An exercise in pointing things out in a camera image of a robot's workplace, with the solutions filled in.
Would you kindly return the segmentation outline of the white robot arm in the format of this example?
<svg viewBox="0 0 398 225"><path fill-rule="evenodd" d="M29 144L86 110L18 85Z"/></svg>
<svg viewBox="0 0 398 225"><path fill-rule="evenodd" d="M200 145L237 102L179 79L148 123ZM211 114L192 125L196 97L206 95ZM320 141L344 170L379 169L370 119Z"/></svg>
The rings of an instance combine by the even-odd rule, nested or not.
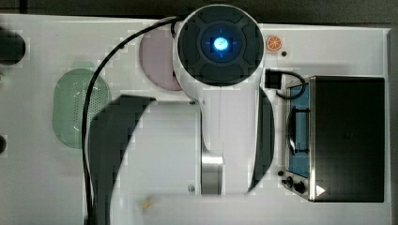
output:
<svg viewBox="0 0 398 225"><path fill-rule="evenodd" d="M238 7L201 7L176 31L173 63L179 85L201 111L202 193L248 193L257 179L262 128L272 122L263 110L265 43L258 23ZM113 192L132 133L154 101L122 95L96 116L88 147L99 153L91 165L97 192Z"/></svg>

